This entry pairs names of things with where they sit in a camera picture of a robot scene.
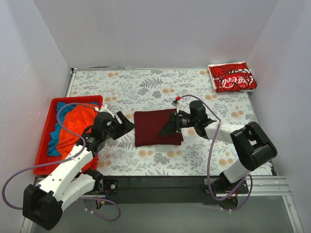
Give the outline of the dark red t shirt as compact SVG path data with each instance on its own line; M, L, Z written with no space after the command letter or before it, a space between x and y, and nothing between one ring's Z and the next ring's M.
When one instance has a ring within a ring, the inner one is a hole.
M135 112L135 146L181 145L182 133L159 135L174 112L176 109Z

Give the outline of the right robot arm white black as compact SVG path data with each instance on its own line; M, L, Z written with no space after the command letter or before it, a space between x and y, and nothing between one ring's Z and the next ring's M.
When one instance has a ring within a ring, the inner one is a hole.
M189 113L171 113L159 136L174 135L183 128L194 128L198 136L211 140L211 148L216 140L227 142L234 146L238 156L229 168L220 173L218 179L212 181L207 178L209 193L234 192L250 172L277 156L276 147L257 122L252 121L246 125L223 124L218 117L208 117L209 107L201 100L190 102L189 107Z

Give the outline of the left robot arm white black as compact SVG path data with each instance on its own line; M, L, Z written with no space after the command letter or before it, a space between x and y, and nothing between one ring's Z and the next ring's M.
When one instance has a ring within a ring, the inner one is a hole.
M116 140L131 132L135 125L122 112L113 115L106 107L96 109L93 123L87 126L64 162L37 185L23 193L22 214L45 230L53 229L65 209L85 193L99 194L103 175L93 169L83 171L108 139Z

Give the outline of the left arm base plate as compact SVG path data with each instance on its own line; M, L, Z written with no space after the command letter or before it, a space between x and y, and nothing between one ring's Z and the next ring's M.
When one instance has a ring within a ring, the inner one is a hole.
M119 181L116 179L101 179L96 181L94 188L85 195L116 195L118 193Z

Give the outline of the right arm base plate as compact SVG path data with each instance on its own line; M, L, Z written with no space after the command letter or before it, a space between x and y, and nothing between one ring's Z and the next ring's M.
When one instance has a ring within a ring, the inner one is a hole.
M200 185L201 190L207 194L221 211L233 212L241 209L249 200L253 191L253 184L247 185L246 179L235 183L224 182L221 178L215 179L210 188L205 179L204 184ZM238 195L246 194L246 199L239 204Z

